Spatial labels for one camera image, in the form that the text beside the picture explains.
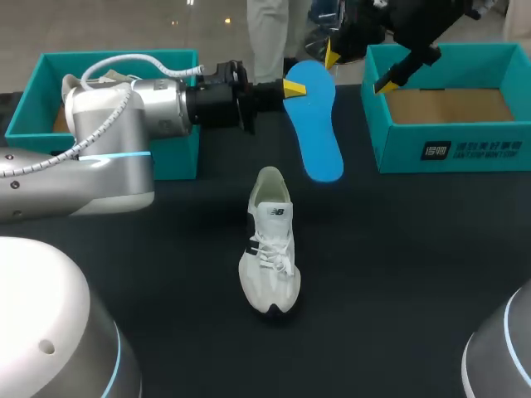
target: black table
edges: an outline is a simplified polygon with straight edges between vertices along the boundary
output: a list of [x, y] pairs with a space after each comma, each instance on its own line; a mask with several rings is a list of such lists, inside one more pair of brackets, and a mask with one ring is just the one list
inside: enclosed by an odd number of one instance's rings
[[[30, 221], [131, 342], [146, 398], [461, 397], [469, 336], [531, 275], [529, 173], [380, 175], [358, 86], [338, 88], [345, 173], [310, 181], [285, 114], [205, 131], [198, 179], [136, 213]], [[241, 291], [246, 206], [277, 166], [295, 204], [300, 310], [270, 323]]]

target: sneaker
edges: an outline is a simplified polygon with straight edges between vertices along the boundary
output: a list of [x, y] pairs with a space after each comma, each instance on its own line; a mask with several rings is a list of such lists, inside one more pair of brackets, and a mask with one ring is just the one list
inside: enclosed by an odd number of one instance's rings
[[249, 200], [249, 240], [239, 265], [241, 287], [260, 313], [287, 313], [299, 296], [292, 219], [293, 203], [282, 174], [263, 168]]

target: teal cardboard box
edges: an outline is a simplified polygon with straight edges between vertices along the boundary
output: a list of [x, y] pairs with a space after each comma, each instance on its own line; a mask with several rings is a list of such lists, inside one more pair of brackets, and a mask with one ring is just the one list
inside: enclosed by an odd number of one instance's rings
[[[53, 125], [61, 107], [61, 82], [64, 75], [77, 77], [89, 66], [110, 56], [142, 53], [153, 56], [169, 69], [182, 70], [197, 66], [195, 50], [104, 51], [42, 54], [33, 71], [24, 95], [6, 132], [7, 145], [39, 153], [66, 151], [74, 143], [68, 132], [53, 133]], [[155, 66], [145, 61], [123, 61], [109, 67], [124, 75], [144, 79], [165, 77]], [[103, 68], [99, 75], [107, 70]], [[187, 80], [195, 84], [195, 78]], [[153, 140], [150, 144], [155, 163], [155, 179], [194, 179], [197, 171], [199, 127], [186, 138]]]
[[378, 169], [388, 172], [531, 170], [531, 62], [512, 43], [444, 44], [400, 90], [374, 82], [408, 50], [368, 48], [363, 107]]

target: person's leg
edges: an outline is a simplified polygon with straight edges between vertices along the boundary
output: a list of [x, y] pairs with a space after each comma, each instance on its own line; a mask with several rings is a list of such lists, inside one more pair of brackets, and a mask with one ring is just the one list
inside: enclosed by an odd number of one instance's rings
[[531, 0], [510, 0], [504, 39], [519, 41], [531, 56]]
[[247, 0], [256, 83], [282, 79], [288, 13], [288, 0]]
[[311, 5], [312, 0], [290, 0], [290, 23], [284, 52], [286, 58], [295, 58], [297, 51], [304, 43], [308, 11]]

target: shoe laces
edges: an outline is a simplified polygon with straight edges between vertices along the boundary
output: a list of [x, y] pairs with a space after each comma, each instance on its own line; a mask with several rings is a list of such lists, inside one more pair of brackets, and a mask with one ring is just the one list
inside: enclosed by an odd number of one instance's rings
[[289, 276], [293, 276], [293, 265], [288, 256], [288, 247], [293, 236], [290, 234], [287, 239], [278, 236], [266, 239], [256, 232], [255, 238], [261, 244], [260, 249], [255, 249], [260, 254], [260, 265], [276, 272], [286, 272]]

